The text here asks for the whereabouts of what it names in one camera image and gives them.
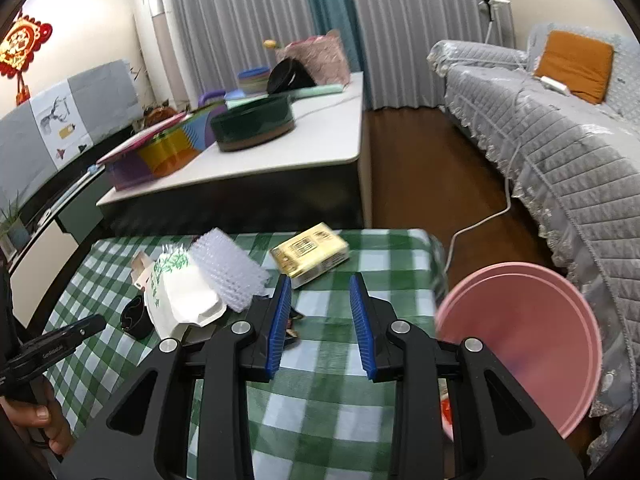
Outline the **left hand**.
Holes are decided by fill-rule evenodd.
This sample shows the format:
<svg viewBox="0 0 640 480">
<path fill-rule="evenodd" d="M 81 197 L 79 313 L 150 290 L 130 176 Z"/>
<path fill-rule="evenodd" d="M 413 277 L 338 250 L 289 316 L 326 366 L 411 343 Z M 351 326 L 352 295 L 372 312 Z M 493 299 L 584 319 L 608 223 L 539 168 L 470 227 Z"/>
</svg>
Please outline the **left hand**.
<svg viewBox="0 0 640 480">
<path fill-rule="evenodd" d="M 42 429 L 49 439 L 51 452 L 64 456 L 75 442 L 70 424 L 64 417 L 61 405 L 56 400 L 52 385 L 47 378 L 42 378 L 42 386 L 46 402 L 41 405 L 8 400 L 2 396 L 1 406 L 23 439 L 29 437 L 30 428 Z"/>
</svg>

